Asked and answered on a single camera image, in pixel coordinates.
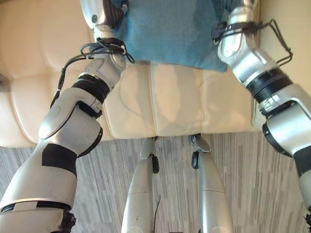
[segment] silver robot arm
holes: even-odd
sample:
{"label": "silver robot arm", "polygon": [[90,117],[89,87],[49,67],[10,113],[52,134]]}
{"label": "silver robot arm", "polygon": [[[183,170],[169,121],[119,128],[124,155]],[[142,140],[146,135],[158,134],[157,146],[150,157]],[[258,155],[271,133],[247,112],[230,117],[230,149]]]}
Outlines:
{"label": "silver robot arm", "polygon": [[[86,22],[94,32],[95,41],[98,37],[113,37],[111,28],[119,24],[128,9],[126,3],[123,3],[122,8],[118,9],[111,4],[109,0],[80,0],[80,2]],[[125,69],[123,56],[112,55],[110,60],[119,69]],[[103,67],[102,70],[107,74],[106,67]],[[155,139],[148,138],[143,144],[140,153],[140,161],[135,169],[128,191],[123,214],[122,233],[153,232],[154,211],[152,175],[153,173],[159,172],[158,160],[154,154]]]}
{"label": "silver robot arm", "polygon": [[[231,14],[226,28],[253,20],[249,0],[225,1]],[[311,211],[311,97],[284,74],[278,62],[256,46],[252,33],[235,30],[218,46],[219,58],[259,103],[267,120],[263,133],[280,153],[293,157],[306,207]]]}
{"label": "silver robot arm", "polygon": [[[97,2],[81,1],[83,11],[91,12]],[[110,27],[118,22],[109,21],[103,6],[96,10],[101,12],[97,16],[101,25],[94,27],[102,30],[95,31],[95,38],[113,37]],[[109,8],[110,17],[114,11],[119,12]],[[16,172],[0,202],[0,233],[71,231],[75,224],[70,213],[77,186],[75,162],[99,143],[103,130],[96,118],[124,68],[122,55],[96,55],[77,82],[52,105],[40,126],[34,152]]]}

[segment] silver robot leg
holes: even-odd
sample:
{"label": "silver robot leg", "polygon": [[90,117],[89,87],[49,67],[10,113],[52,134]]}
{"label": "silver robot leg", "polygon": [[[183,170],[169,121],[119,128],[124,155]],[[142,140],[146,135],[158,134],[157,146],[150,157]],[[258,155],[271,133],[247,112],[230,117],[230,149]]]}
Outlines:
{"label": "silver robot leg", "polygon": [[148,138],[142,146],[140,161],[128,191],[122,233],[151,233],[153,230],[152,174],[159,172],[154,154],[155,139]]}
{"label": "silver robot leg", "polygon": [[195,152],[192,167],[199,174],[200,233],[233,232],[233,223],[219,171],[210,154],[210,147],[199,134],[192,135]]}

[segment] seam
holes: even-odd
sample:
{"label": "seam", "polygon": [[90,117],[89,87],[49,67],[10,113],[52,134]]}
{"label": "seam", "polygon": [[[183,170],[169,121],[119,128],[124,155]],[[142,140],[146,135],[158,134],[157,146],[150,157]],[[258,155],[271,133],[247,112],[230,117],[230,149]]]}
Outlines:
{"label": "seam", "polygon": [[104,110],[104,115],[105,115],[105,118],[106,118],[106,122],[107,122],[107,126],[108,126],[108,129],[109,129],[109,132],[110,132],[111,136],[116,139],[116,137],[114,136],[114,134],[112,133],[112,130],[111,130],[110,120],[109,120],[109,116],[107,114],[107,108],[106,108],[106,104],[105,103],[103,104],[103,110]]}
{"label": "seam", "polygon": [[26,134],[26,132],[25,132],[25,129],[23,128],[23,126],[22,126],[22,124],[21,124],[21,122],[20,122],[20,120],[19,120],[19,118],[18,118],[18,114],[17,114],[17,112],[16,112],[16,106],[15,106],[14,101],[13,101],[12,91],[10,91],[10,101],[11,101],[11,105],[12,105],[12,109],[13,109],[13,113],[14,113],[15,119],[16,119],[18,125],[19,125],[19,128],[20,128],[20,131],[23,133],[23,135],[25,136],[25,138],[28,139],[28,141],[30,141],[30,142],[32,142],[32,143],[35,143],[33,140],[31,140],[31,139],[27,136],[27,134]]}
{"label": "seam", "polygon": [[34,74],[30,74],[30,75],[27,75],[27,76],[19,76],[19,78],[16,78],[16,76],[14,76],[14,80],[19,80],[19,79],[28,79],[28,78],[33,78],[34,76],[39,76],[39,75],[49,75],[49,74],[54,74],[56,72],[59,72],[60,71],[54,71],[54,70],[45,70],[45,71],[42,71],[42,72],[38,72],[38,73],[34,73]]}
{"label": "seam", "polygon": [[87,24],[84,24],[84,28],[87,31],[87,38],[88,38],[88,43],[92,43],[95,42],[94,40],[94,35],[93,35],[93,31],[87,26]]}
{"label": "seam", "polygon": [[41,4],[39,2],[36,2],[36,4],[37,4],[37,6],[36,6],[37,9],[40,11],[40,13],[38,13],[36,15],[36,18],[37,18],[36,26],[37,26],[37,30],[38,30],[38,34],[39,34],[39,37],[36,36],[36,40],[38,41],[38,45],[39,45],[40,51],[41,51],[41,56],[42,56],[42,58],[44,60],[45,65],[47,66],[47,70],[49,70],[51,72],[53,70],[53,68],[51,67],[50,63],[48,62],[47,55],[46,55],[46,53],[43,50],[43,44],[42,44],[43,43],[43,40],[42,40],[42,30],[41,30],[41,23],[42,23],[42,21],[39,20],[40,17],[41,17],[41,9],[40,9]]}
{"label": "seam", "polygon": [[201,133],[203,132],[203,124],[204,124],[204,78],[203,78],[203,70],[201,70],[201,78],[202,78],[202,82],[201,82],[201,90],[202,90],[202,123],[201,123]]}
{"label": "seam", "polygon": [[152,110],[152,116],[154,118],[154,127],[155,127],[155,134],[158,135],[157,131],[157,125],[156,125],[156,116],[155,116],[155,105],[154,105],[154,99],[153,99],[153,92],[152,92],[152,85],[151,85],[151,62],[148,65],[148,79],[149,79],[149,91],[150,91],[150,104],[151,104],[151,110]]}

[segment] blue cloth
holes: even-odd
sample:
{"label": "blue cloth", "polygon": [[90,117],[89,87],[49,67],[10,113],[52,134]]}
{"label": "blue cloth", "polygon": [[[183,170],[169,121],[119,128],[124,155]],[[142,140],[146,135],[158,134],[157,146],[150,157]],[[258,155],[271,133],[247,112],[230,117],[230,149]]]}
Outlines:
{"label": "blue cloth", "polygon": [[[120,7],[124,0],[112,0]],[[114,29],[136,61],[155,61],[225,71],[210,39],[224,10],[219,0],[129,0]]]}

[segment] black tape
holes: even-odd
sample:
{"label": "black tape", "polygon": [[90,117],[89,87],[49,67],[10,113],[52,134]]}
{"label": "black tape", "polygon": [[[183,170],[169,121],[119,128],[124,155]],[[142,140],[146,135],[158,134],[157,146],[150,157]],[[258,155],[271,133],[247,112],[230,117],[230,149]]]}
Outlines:
{"label": "black tape", "polygon": [[77,155],[71,150],[57,144],[48,144],[42,152],[42,166],[65,169],[77,176]]}
{"label": "black tape", "polygon": [[110,89],[101,79],[96,79],[91,75],[85,74],[73,84],[72,87],[83,89],[95,96],[101,103],[106,99]]}
{"label": "black tape", "polygon": [[63,220],[60,224],[59,231],[51,233],[70,233],[72,227],[76,224],[76,218],[74,215],[68,211],[63,212]]}
{"label": "black tape", "polygon": [[311,146],[305,147],[294,154],[298,176],[311,170]]}

